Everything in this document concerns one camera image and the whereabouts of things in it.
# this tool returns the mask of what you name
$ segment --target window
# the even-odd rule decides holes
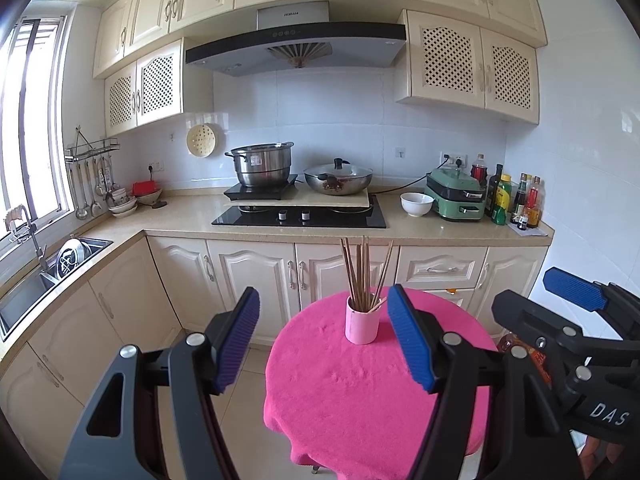
[[[0,211],[24,204],[38,227],[67,209],[52,120],[63,22],[24,19],[0,49]]]

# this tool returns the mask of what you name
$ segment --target range hood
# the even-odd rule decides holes
[[[404,25],[330,22],[328,16],[327,2],[261,9],[258,30],[190,48],[186,62],[232,76],[306,67],[387,67],[406,41]]]

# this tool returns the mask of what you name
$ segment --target black glass cooktop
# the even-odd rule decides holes
[[[227,189],[225,195],[229,200],[280,200],[297,178],[298,176],[292,173],[284,184],[275,187],[245,187],[242,184],[236,184]]]
[[[382,209],[375,195],[369,207],[233,206],[216,218],[213,225],[274,227],[353,227],[386,228]]]

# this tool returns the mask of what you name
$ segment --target green bottle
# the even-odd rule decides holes
[[[495,194],[494,210],[491,220],[494,224],[505,225],[507,223],[509,202],[511,201],[511,176],[505,173],[500,177],[498,190]]]

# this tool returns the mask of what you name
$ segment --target drawer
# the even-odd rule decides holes
[[[476,288],[486,247],[400,247],[396,283],[420,290]]]
[[[455,292],[449,292],[448,290],[425,290],[429,294],[433,294],[434,296],[438,296],[439,298],[443,298],[444,300],[450,301],[451,303],[455,303],[462,310],[467,310],[469,307],[469,303],[471,302],[471,297],[474,294],[474,290],[472,288],[460,288]]]

